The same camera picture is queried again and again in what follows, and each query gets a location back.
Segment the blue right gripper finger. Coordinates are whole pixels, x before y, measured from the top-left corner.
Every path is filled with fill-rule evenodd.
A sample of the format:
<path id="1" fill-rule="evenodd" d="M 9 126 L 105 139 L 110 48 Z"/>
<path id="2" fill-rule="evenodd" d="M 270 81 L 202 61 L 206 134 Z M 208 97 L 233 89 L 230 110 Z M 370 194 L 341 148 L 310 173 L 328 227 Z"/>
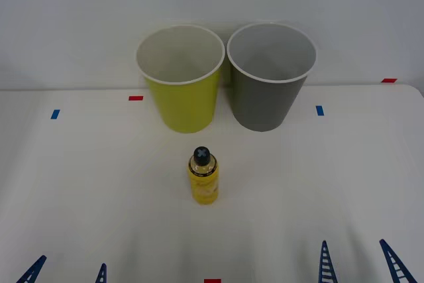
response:
<path id="1" fill-rule="evenodd" d="M 416 279 L 414 279 L 413 275 L 410 273 L 410 271 L 408 271 L 407 267 L 401 261 L 399 256 L 384 239 L 380 240 L 380 246 L 388 264 L 392 281 L 394 283 L 417 283 Z"/>
<path id="2" fill-rule="evenodd" d="M 318 283 L 337 283 L 337 276 L 326 241 L 321 244 Z"/>

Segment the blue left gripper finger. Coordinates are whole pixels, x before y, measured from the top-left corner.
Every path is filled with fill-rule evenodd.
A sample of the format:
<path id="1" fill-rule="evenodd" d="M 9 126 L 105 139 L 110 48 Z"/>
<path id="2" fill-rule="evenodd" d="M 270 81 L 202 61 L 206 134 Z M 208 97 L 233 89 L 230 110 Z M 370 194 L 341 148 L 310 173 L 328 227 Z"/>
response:
<path id="1" fill-rule="evenodd" d="M 35 283 L 44 263 L 46 256 L 42 255 L 18 280 L 17 283 Z"/>
<path id="2" fill-rule="evenodd" d="M 107 282 L 107 265 L 101 264 L 95 283 L 106 283 Z"/>

